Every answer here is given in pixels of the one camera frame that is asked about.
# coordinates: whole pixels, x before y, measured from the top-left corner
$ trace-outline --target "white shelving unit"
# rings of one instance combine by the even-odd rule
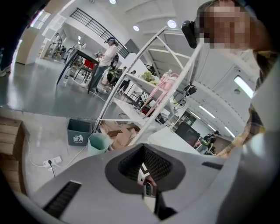
[[[170,107],[168,105],[169,103],[169,99],[170,97],[174,94],[174,92],[176,91],[176,89],[178,88],[178,86],[180,85],[180,83],[183,81],[183,79],[185,78],[185,76],[187,75],[188,71],[190,69],[193,69],[193,65],[194,65],[194,61],[197,58],[202,45],[198,44],[197,48],[195,49],[195,51],[193,52],[192,56],[190,57],[190,59],[188,60],[187,64],[185,65],[185,67],[182,66],[182,64],[180,63],[180,61],[178,60],[178,58],[176,57],[176,55],[174,54],[174,52],[167,46],[167,44],[165,42],[163,42],[160,38],[159,35],[161,35],[165,30],[167,29],[167,27],[165,26],[164,28],[162,28],[149,42],[147,42],[147,44],[139,51],[139,53],[136,56],[136,59],[131,63],[130,66],[127,67],[127,69],[123,72],[123,74],[121,75],[121,77],[119,78],[119,81],[117,82],[117,84],[115,85],[115,87],[113,88],[111,94],[109,95],[101,113],[99,118],[96,121],[96,124],[94,126],[94,130],[100,128],[100,123],[101,121],[112,121],[112,119],[104,119],[103,116],[106,112],[106,110],[108,109],[108,107],[110,106],[110,104],[112,102],[115,102],[121,109],[122,111],[129,117],[129,121],[136,123],[137,125],[139,125],[139,127],[141,128],[140,131],[138,132],[138,134],[133,138],[133,140],[130,142],[130,145],[135,144],[140,137],[143,135],[143,133],[147,132],[147,131],[151,131],[154,129],[160,129],[161,127],[164,127],[164,125],[160,125],[158,123],[156,123],[154,120],[156,119],[156,117],[158,116],[158,114],[162,111],[163,108],[166,108],[167,110],[171,110],[172,107]],[[156,40],[159,39],[164,46],[166,47],[166,49],[173,55],[173,57],[176,59],[176,61],[178,62],[179,66],[182,68],[182,72],[180,73],[179,77],[177,78],[176,82],[173,84],[173,86],[171,87],[171,89],[167,92],[167,94],[165,95],[165,97],[162,99],[162,101],[160,102],[160,104],[157,106],[157,108],[154,110],[154,112],[152,113],[152,115],[149,118],[144,117],[143,114],[138,113],[132,105],[123,102],[121,100],[118,100],[116,98],[114,98],[115,94],[117,93],[117,90],[119,89],[121,83],[123,82],[125,76],[128,76],[128,78],[134,83],[136,84],[139,88],[141,88],[143,91],[145,91],[148,95],[153,91],[153,89],[156,87],[155,85],[148,83],[147,81],[135,77],[133,75],[128,74],[128,72],[131,70],[131,68],[133,67],[133,65],[135,64],[135,62],[143,55],[143,53],[148,50],[149,46],[151,45],[151,43]],[[157,93],[153,96],[153,99],[156,101],[160,95],[162,94],[163,90],[159,89],[157,91]]]
[[[131,74],[127,74],[128,78],[136,85],[138,86],[140,89],[144,90],[146,93],[150,94],[154,88],[156,88],[155,85],[153,85],[152,83],[147,82],[144,79],[141,79],[139,77],[135,77]],[[157,100],[161,94],[164,92],[163,89],[159,88],[157,90],[157,92],[153,95],[153,100]],[[170,113],[173,112],[173,105],[170,104],[169,102],[167,103],[167,105],[164,106],[164,108],[169,111]]]

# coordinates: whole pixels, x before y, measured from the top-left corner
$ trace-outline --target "power cord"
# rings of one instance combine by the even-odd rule
[[[82,152],[82,151],[84,151],[84,149],[86,148],[86,146],[85,147],[83,147],[83,149],[80,151],[80,152],[78,152],[75,156],[74,156],[74,158],[73,159],[71,159],[71,161],[67,164],[67,165],[65,165],[65,166],[59,166],[58,164],[56,164],[56,163],[54,163],[54,165],[55,166],[57,166],[57,167],[60,167],[60,168],[64,168],[64,167],[67,167],[67,166],[69,166],[70,165],[70,163],[72,163],[73,162],[73,160]]]
[[[29,148],[29,149],[28,149],[28,158],[29,158],[30,162],[31,162],[34,166],[36,166],[36,167],[45,168],[45,166],[37,165],[36,163],[34,163],[34,162],[32,161],[32,159],[31,159],[31,157],[30,157],[30,151],[31,151],[30,143],[29,143],[29,141],[28,141],[27,138],[26,138],[26,140],[27,140],[28,148]],[[81,150],[80,152],[78,152],[78,153],[74,156],[74,158],[70,160],[70,162],[69,162],[67,165],[65,165],[65,166],[59,166],[59,165],[57,165],[57,164],[55,164],[55,163],[54,163],[54,165],[57,166],[57,167],[60,167],[60,168],[64,168],[64,167],[69,166],[69,165],[73,162],[73,160],[74,160],[82,151],[84,151],[84,149],[86,148],[86,146],[83,147],[82,150]]]
[[[49,165],[51,166],[51,169],[52,169],[52,173],[53,173],[53,177],[55,177],[55,175],[54,175],[54,171],[53,171],[53,166],[52,166],[52,161],[48,161],[48,163],[49,163]]]
[[[30,158],[30,148],[31,148],[31,147],[30,147],[30,143],[29,143],[29,141],[28,141],[28,138],[26,138],[26,140],[27,140],[28,147],[29,147],[29,149],[28,149],[28,158],[29,158],[30,162],[31,162],[34,166],[36,166],[36,167],[45,168],[44,166],[37,165],[37,164],[35,164],[35,163],[32,161],[32,159]]]

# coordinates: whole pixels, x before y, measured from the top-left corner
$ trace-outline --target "woman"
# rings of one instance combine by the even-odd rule
[[[130,74],[135,75],[136,71],[134,70]],[[130,80],[129,80],[128,76],[125,76],[121,86],[119,87],[118,93],[120,93],[122,95],[125,92],[125,90],[128,88],[129,84],[130,84]]]
[[[54,57],[55,52],[59,49],[59,40],[60,40],[59,33],[56,33],[56,38],[52,42],[53,43],[52,57]]]
[[[113,58],[116,56],[116,54],[118,52],[116,39],[114,37],[108,38],[107,43],[109,45],[109,48],[107,49],[107,51],[104,54],[101,54],[102,59],[95,72],[95,75],[92,77],[92,81],[89,82],[89,84],[86,84],[86,83],[81,84],[81,87],[83,87],[83,88],[87,87],[88,89],[92,89],[93,92],[95,92],[95,93],[99,93],[99,91],[97,89],[97,85],[102,78],[102,74],[109,67],[109,65],[111,64],[111,61],[113,60]]]

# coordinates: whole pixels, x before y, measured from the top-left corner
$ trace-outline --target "black table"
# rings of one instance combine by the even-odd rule
[[[96,70],[97,70],[97,67],[98,67],[98,65],[99,65],[99,62],[98,62],[97,60],[95,60],[94,58],[90,57],[89,55],[87,55],[86,53],[84,53],[84,52],[78,50],[78,49],[76,49],[76,52],[71,56],[71,58],[70,58],[70,59],[68,60],[68,62],[65,64],[65,66],[64,66],[64,68],[63,68],[63,70],[62,70],[62,72],[60,73],[60,76],[59,76],[59,78],[58,78],[58,81],[57,81],[56,85],[58,85],[58,83],[60,82],[60,79],[61,79],[61,77],[63,76],[63,73],[65,72],[66,68],[67,68],[68,66],[71,67],[72,64],[73,64],[73,62],[77,59],[78,56],[81,56],[81,57],[83,57],[83,58],[89,60],[90,62],[93,62],[93,63],[96,64],[95,67],[94,67],[94,69],[93,69],[93,71],[92,71],[93,74],[92,74],[91,81],[90,81],[90,86],[91,86],[92,78],[93,78],[93,76],[94,76],[94,74],[95,74],[95,72],[96,72]]]

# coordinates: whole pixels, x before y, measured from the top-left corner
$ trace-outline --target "cable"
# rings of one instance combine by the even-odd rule
[[[28,147],[29,147],[29,149],[28,149],[28,158],[29,158],[30,162],[31,162],[34,166],[36,166],[36,167],[45,168],[45,166],[37,165],[36,163],[34,163],[34,162],[32,161],[32,159],[30,158],[30,151],[31,151],[30,143],[29,143],[29,141],[28,141],[27,138],[26,138],[26,140],[27,140]],[[69,164],[70,164],[71,162],[73,162],[73,160],[74,160],[82,151],[84,151],[84,149],[86,148],[86,146],[83,147],[83,149],[82,149],[80,152],[78,152],[78,153],[74,156],[74,158],[71,159],[71,161],[70,161],[67,165],[65,165],[65,166],[59,166],[59,165],[57,165],[57,164],[55,164],[55,163],[54,163],[54,165],[57,166],[57,167],[60,167],[60,168],[64,168],[64,167],[69,166]]]
[[[82,149],[80,152],[78,152],[78,153],[74,156],[74,158],[70,160],[70,162],[69,162],[67,165],[65,165],[65,166],[59,166],[59,165],[56,164],[56,163],[54,163],[54,165],[57,166],[57,167],[60,167],[60,168],[64,168],[64,167],[69,166],[70,163],[73,162],[73,160],[74,160],[82,151],[84,151],[84,149],[86,148],[86,146],[83,147],[83,149]]]
[[[37,165],[37,164],[35,164],[35,163],[32,161],[32,159],[30,158],[30,148],[31,148],[31,147],[30,147],[30,143],[29,143],[29,141],[28,141],[27,138],[26,138],[26,140],[27,140],[28,147],[29,147],[29,149],[28,149],[28,158],[29,158],[30,162],[31,162],[34,166],[36,166],[36,167],[45,168],[44,166]]]
[[[54,171],[53,171],[53,166],[52,166],[52,161],[51,161],[51,160],[49,160],[49,161],[48,161],[48,163],[49,163],[49,165],[51,166],[52,173],[53,173],[53,177],[55,177],[55,175],[54,175]]]
[[[120,114],[119,114],[119,117],[120,117],[121,119],[123,119],[121,115],[126,115],[126,114],[125,114],[125,113],[120,113]]]

